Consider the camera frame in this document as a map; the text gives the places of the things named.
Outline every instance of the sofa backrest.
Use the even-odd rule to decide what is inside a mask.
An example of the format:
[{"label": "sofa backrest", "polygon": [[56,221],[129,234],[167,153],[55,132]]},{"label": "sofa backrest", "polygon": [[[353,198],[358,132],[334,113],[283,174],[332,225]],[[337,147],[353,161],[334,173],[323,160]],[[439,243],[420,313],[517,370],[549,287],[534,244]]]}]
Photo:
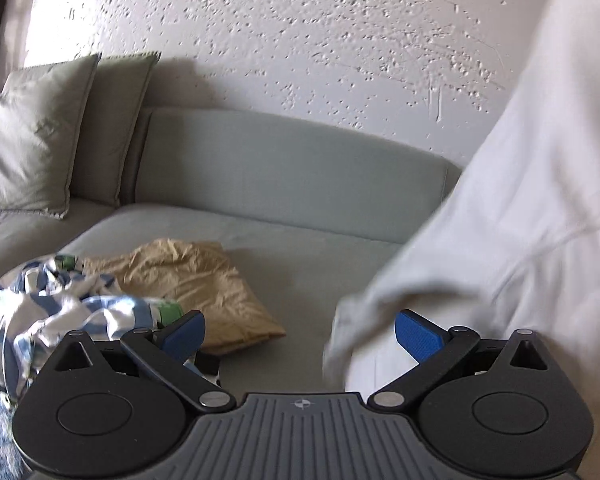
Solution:
[{"label": "sofa backrest", "polygon": [[404,243],[459,176],[443,158],[309,121],[183,108],[144,117],[136,202]]}]

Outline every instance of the pillow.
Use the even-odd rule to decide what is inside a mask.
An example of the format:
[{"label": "pillow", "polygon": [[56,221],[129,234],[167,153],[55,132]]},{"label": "pillow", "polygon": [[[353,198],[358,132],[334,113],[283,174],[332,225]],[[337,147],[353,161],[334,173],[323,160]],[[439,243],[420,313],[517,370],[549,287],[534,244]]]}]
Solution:
[{"label": "pillow", "polygon": [[[71,194],[120,205],[126,152],[151,72],[160,53],[108,57],[100,61],[80,127]],[[27,77],[27,70],[14,80]]]},{"label": "pillow", "polygon": [[13,73],[0,94],[0,212],[63,218],[100,54]]},{"label": "pillow", "polygon": [[206,321],[202,349],[209,354],[285,335],[218,243],[162,238],[131,254],[85,258],[83,267],[86,275],[112,274],[130,296],[173,300],[184,312],[201,311]]}]

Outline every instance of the striped cloth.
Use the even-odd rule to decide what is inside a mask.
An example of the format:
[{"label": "striped cloth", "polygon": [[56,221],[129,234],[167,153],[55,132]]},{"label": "striped cloth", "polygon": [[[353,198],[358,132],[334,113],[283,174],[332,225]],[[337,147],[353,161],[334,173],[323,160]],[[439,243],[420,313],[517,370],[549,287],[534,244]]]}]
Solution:
[{"label": "striped cloth", "polygon": [[177,303],[126,296],[113,276],[86,276],[78,258],[55,255],[22,266],[0,284],[0,395],[16,406],[69,330],[93,340],[119,339],[134,328],[156,328],[182,315]]}]

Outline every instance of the white cloth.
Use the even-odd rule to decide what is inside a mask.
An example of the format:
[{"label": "white cloth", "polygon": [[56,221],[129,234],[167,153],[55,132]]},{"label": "white cloth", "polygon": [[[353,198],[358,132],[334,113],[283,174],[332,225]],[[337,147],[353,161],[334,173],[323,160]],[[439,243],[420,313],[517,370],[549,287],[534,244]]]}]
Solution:
[{"label": "white cloth", "polygon": [[600,479],[600,0],[551,2],[506,111],[456,190],[339,304],[326,379],[342,385],[348,373],[347,387],[368,394],[407,371],[413,361],[390,330],[402,308],[483,337],[539,332],[593,414],[580,473]]},{"label": "white cloth", "polygon": [[110,274],[82,273],[80,258],[56,254],[23,264],[0,282],[0,395],[16,406],[69,330],[108,341],[182,315],[179,304],[133,298]]}]

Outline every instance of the wall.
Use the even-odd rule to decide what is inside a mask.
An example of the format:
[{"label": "wall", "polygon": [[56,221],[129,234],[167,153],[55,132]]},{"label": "wall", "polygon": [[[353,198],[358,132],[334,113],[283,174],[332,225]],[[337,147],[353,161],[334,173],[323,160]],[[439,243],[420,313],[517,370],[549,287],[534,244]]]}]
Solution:
[{"label": "wall", "polygon": [[34,0],[21,63],[161,50],[148,104],[357,128],[465,164],[545,0]]}]

